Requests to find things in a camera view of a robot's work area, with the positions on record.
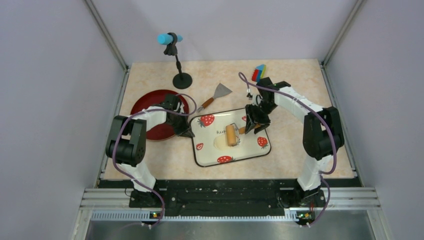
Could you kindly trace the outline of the white strawberry print tray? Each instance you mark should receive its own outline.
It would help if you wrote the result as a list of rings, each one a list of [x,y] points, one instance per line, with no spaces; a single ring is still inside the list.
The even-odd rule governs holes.
[[[245,109],[199,115],[190,121],[194,161],[212,167],[268,155],[271,141],[265,130],[246,131]]]

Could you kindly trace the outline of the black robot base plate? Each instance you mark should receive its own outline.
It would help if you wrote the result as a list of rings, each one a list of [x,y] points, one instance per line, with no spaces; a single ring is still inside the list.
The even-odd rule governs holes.
[[[163,203],[147,206],[130,194],[130,208],[164,207],[166,217],[281,216],[289,207],[317,208],[325,204],[324,184],[307,198],[294,197],[294,179],[158,180],[154,186]]]

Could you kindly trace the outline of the white dough lump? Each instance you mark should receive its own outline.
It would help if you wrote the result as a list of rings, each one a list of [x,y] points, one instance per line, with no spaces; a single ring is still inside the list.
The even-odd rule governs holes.
[[[225,134],[217,136],[213,141],[214,147],[219,151],[235,150],[240,144],[241,144],[241,139],[238,136],[236,136],[235,145],[229,146],[227,143],[227,137]]]

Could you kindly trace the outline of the wooden dough roller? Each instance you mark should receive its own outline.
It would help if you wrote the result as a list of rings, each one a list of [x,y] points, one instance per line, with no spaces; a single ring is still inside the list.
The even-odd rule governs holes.
[[[241,135],[245,135],[245,126],[239,127],[233,122],[225,127],[225,135],[227,137],[227,144],[234,146],[236,144],[236,137],[241,139]]]

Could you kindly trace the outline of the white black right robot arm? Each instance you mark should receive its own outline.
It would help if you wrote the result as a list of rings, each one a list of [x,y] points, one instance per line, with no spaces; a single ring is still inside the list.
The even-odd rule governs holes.
[[[273,83],[266,77],[256,84],[246,84],[258,89],[256,96],[248,96],[252,103],[245,106],[246,134],[257,134],[269,127],[269,115],[278,107],[303,124],[302,146],[306,160],[296,179],[293,200],[299,206],[307,206],[320,190],[322,175],[335,171],[338,149],[345,143],[339,111],[333,106],[311,102],[285,81]]]

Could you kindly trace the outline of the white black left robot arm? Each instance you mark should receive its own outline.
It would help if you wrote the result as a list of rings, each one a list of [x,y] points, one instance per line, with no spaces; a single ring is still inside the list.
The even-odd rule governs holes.
[[[147,152],[147,132],[165,124],[172,128],[175,136],[194,138],[188,121],[190,112],[184,109],[183,97],[183,93],[167,94],[159,104],[128,116],[117,115],[112,120],[105,154],[112,159],[118,172],[130,178],[134,198],[148,207],[157,207],[164,200],[154,189],[156,178],[143,161]]]

